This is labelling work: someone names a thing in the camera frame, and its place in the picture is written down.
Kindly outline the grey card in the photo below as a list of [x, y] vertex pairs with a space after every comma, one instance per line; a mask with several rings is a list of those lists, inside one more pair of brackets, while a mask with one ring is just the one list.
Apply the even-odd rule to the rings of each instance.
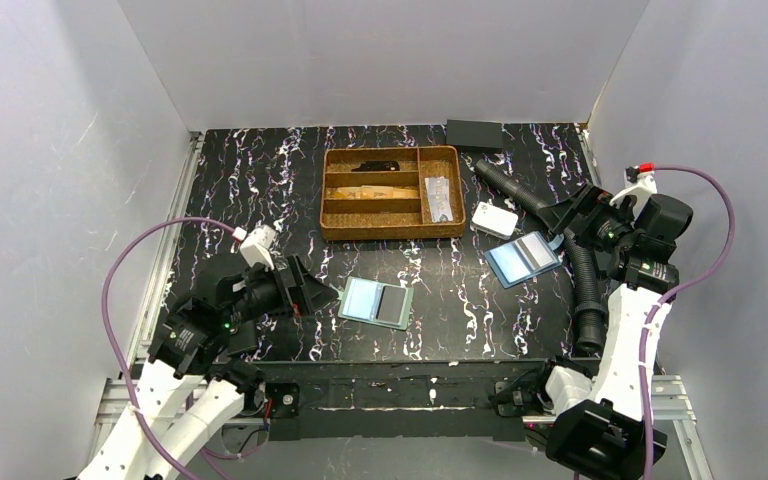
[[409, 290], [399, 286], [385, 285], [382, 288], [375, 319], [379, 322], [399, 325]]

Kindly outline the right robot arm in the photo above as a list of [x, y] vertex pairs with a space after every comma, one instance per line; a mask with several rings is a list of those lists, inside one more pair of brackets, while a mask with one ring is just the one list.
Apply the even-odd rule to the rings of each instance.
[[543, 387], [556, 417], [547, 457], [575, 478], [640, 479], [662, 458], [667, 436], [652, 421], [652, 376], [662, 325], [671, 305], [662, 297], [679, 282], [669, 259], [692, 209], [658, 193], [651, 163], [626, 170], [617, 194], [588, 184], [543, 208], [555, 233], [609, 256], [605, 346], [596, 375], [563, 360], [550, 362]]

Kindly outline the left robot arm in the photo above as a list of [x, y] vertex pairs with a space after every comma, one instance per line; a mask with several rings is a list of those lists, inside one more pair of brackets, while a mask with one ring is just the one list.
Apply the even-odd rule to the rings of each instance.
[[188, 464], [225, 422], [244, 409], [247, 396], [264, 382], [256, 365], [234, 358], [218, 366], [216, 358], [224, 352], [244, 352], [234, 338], [251, 341], [256, 321], [264, 315], [302, 317], [339, 297], [336, 289], [311, 275], [296, 256], [275, 266], [270, 227], [247, 232], [209, 218], [193, 221], [229, 233], [238, 251], [215, 255], [205, 263], [194, 289], [156, 327], [138, 379], [132, 377], [112, 329], [110, 287], [128, 254], [169, 224], [160, 223], [140, 234], [105, 278], [102, 321], [129, 402], [79, 473], [81, 479], [195, 478]]

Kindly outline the green card holder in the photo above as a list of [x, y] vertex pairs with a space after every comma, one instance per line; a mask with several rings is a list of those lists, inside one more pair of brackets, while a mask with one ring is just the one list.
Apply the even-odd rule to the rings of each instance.
[[365, 323], [368, 325], [379, 326], [392, 330], [406, 330], [410, 319], [414, 290], [411, 287], [393, 285], [406, 288], [409, 290], [409, 293], [407, 294], [405, 301], [401, 323], [399, 325], [392, 325], [379, 322], [375, 319], [382, 288], [385, 285], [392, 284], [386, 284], [357, 277], [349, 277], [347, 279], [345, 289], [340, 294], [338, 317], [345, 320]]

